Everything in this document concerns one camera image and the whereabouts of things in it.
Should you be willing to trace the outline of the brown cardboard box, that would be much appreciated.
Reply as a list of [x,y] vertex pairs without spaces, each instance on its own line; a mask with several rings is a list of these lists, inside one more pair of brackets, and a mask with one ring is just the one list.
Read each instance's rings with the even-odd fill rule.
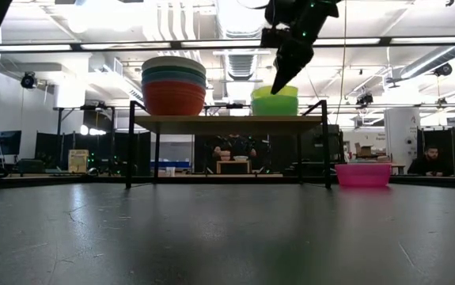
[[368,158],[373,156],[371,146],[362,146],[359,142],[356,142],[355,150],[357,158]]

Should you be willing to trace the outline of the dark computer monitor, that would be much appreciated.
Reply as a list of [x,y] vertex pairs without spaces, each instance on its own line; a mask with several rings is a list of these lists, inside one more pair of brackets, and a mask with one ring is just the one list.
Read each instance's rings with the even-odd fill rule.
[[0,155],[18,155],[21,147],[21,131],[0,131]]

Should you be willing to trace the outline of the small yellow translucent bowl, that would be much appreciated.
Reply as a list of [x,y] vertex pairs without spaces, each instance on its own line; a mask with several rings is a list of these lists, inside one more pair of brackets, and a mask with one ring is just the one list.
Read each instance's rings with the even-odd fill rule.
[[[272,86],[266,85],[252,91],[252,99],[260,99],[265,97],[273,96]],[[287,96],[287,97],[297,97],[298,88],[290,85],[286,85],[281,88],[276,94],[276,96]]]

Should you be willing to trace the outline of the white pillar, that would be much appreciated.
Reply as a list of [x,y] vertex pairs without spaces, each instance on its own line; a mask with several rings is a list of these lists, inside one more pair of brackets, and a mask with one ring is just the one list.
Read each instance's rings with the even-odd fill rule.
[[390,108],[384,112],[386,154],[403,175],[418,154],[420,114],[417,108]]

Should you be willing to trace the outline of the large white bowl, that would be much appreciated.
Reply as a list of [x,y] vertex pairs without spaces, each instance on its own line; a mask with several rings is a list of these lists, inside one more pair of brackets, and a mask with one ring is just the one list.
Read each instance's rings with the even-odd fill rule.
[[187,59],[179,56],[158,56],[146,60],[142,64],[141,70],[145,71],[152,67],[186,67],[196,70],[201,74],[206,74],[206,68],[201,63],[198,63],[193,59]]

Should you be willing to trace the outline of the black overhead crossbar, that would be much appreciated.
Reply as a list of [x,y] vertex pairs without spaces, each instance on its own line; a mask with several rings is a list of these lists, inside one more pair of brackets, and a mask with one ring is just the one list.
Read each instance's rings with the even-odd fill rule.
[[[394,36],[319,38],[315,48],[371,48],[392,46],[455,46],[455,36]],[[60,53],[60,52],[111,52],[111,51],[179,51],[209,49],[259,49],[265,46],[259,40],[173,40],[127,41],[103,43],[47,43],[47,44],[0,44],[0,54]]]

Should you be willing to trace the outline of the yellowish cardboard box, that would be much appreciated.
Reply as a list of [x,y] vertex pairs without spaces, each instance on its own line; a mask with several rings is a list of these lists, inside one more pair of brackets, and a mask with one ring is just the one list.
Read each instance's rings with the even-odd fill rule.
[[88,170],[89,151],[88,150],[69,150],[68,172],[86,173]]

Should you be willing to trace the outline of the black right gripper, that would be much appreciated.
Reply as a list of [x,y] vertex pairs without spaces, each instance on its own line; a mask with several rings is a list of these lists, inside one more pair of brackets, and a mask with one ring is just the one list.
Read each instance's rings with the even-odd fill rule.
[[314,44],[328,17],[339,17],[340,0],[270,0],[264,17],[270,28],[289,29],[289,38],[276,52],[276,76],[271,94],[277,94],[314,56]]

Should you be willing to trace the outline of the small green translucent bowl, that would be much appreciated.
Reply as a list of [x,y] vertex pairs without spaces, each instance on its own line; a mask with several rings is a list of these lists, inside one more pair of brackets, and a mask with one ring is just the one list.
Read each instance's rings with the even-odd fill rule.
[[252,101],[254,116],[296,116],[298,99],[281,95],[256,98]]

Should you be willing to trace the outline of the black table mat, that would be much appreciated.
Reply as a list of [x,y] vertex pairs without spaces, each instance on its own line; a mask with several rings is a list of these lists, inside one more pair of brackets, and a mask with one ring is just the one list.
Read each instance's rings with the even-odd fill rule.
[[0,285],[455,285],[455,189],[0,190]]

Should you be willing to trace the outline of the large red bowl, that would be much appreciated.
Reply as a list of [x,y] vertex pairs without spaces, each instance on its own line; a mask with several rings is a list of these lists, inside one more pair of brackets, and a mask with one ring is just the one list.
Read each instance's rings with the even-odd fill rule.
[[152,116],[197,116],[206,90],[186,82],[151,82],[142,86],[143,102]]

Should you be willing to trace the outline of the small wooden table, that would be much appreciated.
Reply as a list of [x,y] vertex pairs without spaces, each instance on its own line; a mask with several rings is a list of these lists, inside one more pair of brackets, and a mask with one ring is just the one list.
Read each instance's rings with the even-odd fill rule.
[[243,165],[245,167],[245,173],[250,174],[252,172],[251,162],[246,161],[217,161],[216,162],[216,173],[222,173],[222,167],[224,165]]

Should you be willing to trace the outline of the wooden shelf black metal legs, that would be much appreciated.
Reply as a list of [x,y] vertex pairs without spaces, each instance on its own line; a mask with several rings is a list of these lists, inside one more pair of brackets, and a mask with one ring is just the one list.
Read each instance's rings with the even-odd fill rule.
[[331,162],[328,133],[328,105],[326,100],[310,106],[301,116],[136,116],[135,109],[146,108],[137,101],[129,105],[129,131],[127,143],[127,175],[125,185],[131,187],[133,178],[135,125],[153,132],[156,135],[154,153],[154,178],[158,180],[160,137],[162,135],[220,135],[220,134],[266,134],[296,135],[298,156],[298,182],[305,181],[302,176],[301,134],[321,125],[324,150],[324,186],[332,188]]

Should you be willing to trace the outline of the large teal bowl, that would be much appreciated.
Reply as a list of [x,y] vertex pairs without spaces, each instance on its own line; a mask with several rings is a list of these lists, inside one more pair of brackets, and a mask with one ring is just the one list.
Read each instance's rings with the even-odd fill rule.
[[155,67],[151,67],[151,68],[144,70],[142,72],[142,76],[149,75],[149,74],[156,73],[156,72],[164,72],[164,71],[184,72],[184,73],[194,74],[194,75],[200,76],[202,78],[206,77],[206,75],[204,73],[201,73],[198,70],[188,68],[188,67],[183,67],[183,66],[155,66]]

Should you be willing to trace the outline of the silver ventilation duct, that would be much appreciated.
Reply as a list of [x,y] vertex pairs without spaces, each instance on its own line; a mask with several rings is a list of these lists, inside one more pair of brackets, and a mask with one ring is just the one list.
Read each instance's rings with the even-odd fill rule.
[[[266,23],[264,9],[270,0],[214,0],[220,37],[227,40],[252,39],[259,42]],[[226,55],[227,74],[233,80],[250,79],[258,55]]]

